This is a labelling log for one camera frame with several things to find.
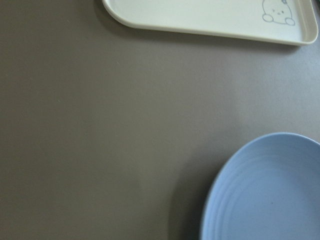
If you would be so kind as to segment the blue plate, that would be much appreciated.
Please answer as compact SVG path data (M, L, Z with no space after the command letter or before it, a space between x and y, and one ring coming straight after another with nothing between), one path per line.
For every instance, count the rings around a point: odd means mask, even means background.
M240 148L222 167L204 204L201 240L317 240L320 145L277 132Z

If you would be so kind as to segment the cream rabbit tray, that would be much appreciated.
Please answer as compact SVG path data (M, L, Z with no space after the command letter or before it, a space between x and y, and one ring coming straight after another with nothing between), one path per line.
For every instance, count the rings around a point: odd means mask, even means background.
M227 37L294 46L314 43L310 0L104 0L106 11L135 29Z

